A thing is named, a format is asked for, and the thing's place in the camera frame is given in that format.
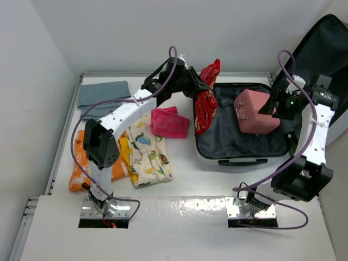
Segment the pink cosmetic case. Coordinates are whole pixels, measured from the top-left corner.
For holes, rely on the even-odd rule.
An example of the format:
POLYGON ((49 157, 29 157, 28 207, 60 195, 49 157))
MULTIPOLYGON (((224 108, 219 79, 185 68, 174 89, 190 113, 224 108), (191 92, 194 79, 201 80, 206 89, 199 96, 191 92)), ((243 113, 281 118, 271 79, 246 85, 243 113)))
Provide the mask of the pink cosmetic case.
POLYGON ((272 117, 276 109, 271 115, 259 113, 269 98, 268 93, 249 89, 243 90, 237 96, 233 105, 242 133, 268 135, 279 127, 280 119, 272 117))

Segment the red patterned cloth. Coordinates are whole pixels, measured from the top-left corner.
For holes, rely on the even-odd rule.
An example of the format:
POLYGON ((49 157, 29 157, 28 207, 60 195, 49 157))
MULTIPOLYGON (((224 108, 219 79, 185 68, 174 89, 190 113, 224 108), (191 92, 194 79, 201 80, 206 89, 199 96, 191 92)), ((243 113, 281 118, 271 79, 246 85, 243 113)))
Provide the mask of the red patterned cloth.
POLYGON ((198 135, 207 131, 215 117, 218 102, 213 93, 215 81, 221 70, 221 61, 216 59, 201 71, 200 78, 209 87, 200 92, 195 101, 195 133, 198 135))

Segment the pink towel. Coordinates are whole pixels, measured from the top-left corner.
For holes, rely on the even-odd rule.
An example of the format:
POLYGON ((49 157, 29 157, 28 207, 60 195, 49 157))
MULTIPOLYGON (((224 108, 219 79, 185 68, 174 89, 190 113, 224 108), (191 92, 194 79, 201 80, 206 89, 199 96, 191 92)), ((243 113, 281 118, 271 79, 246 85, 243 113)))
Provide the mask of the pink towel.
POLYGON ((151 131, 154 135, 172 139, 187 137, 189 119, 178 114, 176 106, 151 111, 151 131))

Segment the grey blue garment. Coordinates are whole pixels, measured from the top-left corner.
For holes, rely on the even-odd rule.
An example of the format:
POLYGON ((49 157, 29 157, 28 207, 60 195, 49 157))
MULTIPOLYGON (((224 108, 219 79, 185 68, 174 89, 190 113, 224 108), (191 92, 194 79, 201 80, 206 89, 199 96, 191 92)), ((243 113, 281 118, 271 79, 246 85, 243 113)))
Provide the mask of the grey blue garment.
MULTIPOLYGON (((117 81, 82 85, 79 88, 77 107, 83 115, 92 105, 106 100, 122 100, 130 98, 127 81, 117 81)), ((98 120, 116 110, 122 103, 104 103, 91 109, 83 120, 98 120)))

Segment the yellow garment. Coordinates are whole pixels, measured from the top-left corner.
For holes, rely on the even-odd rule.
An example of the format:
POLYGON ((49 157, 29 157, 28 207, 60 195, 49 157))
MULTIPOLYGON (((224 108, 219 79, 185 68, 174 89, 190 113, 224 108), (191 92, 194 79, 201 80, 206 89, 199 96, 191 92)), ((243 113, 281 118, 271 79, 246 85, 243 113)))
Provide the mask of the yellow garment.
POLYGON ((119 145, 121 149, 121 155, 125 161, 127 171, 129 173, 130 181, 135 187, 140 184, 139 174, 142 160, 142 153, 137 148, 132 137, 129 137, 127 132, 124 132, 119 138, 119 145))

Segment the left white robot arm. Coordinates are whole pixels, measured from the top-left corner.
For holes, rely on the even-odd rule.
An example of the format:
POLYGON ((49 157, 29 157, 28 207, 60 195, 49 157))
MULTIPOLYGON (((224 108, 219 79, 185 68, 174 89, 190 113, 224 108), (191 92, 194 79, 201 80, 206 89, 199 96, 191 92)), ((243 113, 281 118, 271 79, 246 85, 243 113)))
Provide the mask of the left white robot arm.
POLYGON ((122 101, 119 108, 99 120, 88 120, 84 129, 83 149, 90 162, 92 185, 89 199, 103 210, 112 196, 112 167, 119 158, 117 140, 137 119, 181 92, 193 98, 209 90, 193 67, 186 67, 181 58, 168 58, 150 74, 133 97, 122 101))

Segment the white kids suitcase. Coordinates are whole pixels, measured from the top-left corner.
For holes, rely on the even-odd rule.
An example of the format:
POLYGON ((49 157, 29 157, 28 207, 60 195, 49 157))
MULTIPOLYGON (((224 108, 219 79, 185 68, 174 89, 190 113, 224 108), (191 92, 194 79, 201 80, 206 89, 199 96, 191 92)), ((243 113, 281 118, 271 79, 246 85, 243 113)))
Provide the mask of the white kids suitcase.
MULTIPOLYGON (((347 23, 329 14, 312 26, 293 52, 295 74, 304 80, 322 74, 332 78, 330 92, 339 97, 332 119, 335 123, 347 110, 347 23)), ((287 154, 296 145, 302 119, 281 120, 268 135, 256 136, 239 129, 233 102, 244 90, 270 92, 262 83, 216 83, 213 93, 218 102, 209 129, 195 136, 196 151, 208 163, 241 158, 266 160, 287 154)))

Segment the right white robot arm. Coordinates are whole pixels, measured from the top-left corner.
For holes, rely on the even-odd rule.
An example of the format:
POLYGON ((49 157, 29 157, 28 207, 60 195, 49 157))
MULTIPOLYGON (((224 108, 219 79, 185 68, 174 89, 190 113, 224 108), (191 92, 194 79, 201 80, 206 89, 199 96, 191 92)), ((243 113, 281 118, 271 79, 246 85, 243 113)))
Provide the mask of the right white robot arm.
POLYGON ((302 109, 302 126, 293 157, 277 168, 270 181, 254 186, 247 193, 243 208, 251 213, 267 210, 281 200, 311 201, 332 179, 326 166, 325 146, 331 119, 338 106, 338 96, 329 91, 332 78, 312 76, 304 86, 312 103, 297 97, 302 109))

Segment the cream dinosaur print garment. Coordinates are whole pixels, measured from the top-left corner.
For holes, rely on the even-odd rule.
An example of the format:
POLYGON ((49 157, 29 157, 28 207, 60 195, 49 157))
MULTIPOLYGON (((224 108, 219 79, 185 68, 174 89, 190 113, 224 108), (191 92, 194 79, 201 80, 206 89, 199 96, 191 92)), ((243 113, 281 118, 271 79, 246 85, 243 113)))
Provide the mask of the cream dinosaur print garment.
POLYGON ((136 188, 172 181, 165 138, 151 131, 151 115, 137 119, 125 131, 129 176, 136 188))

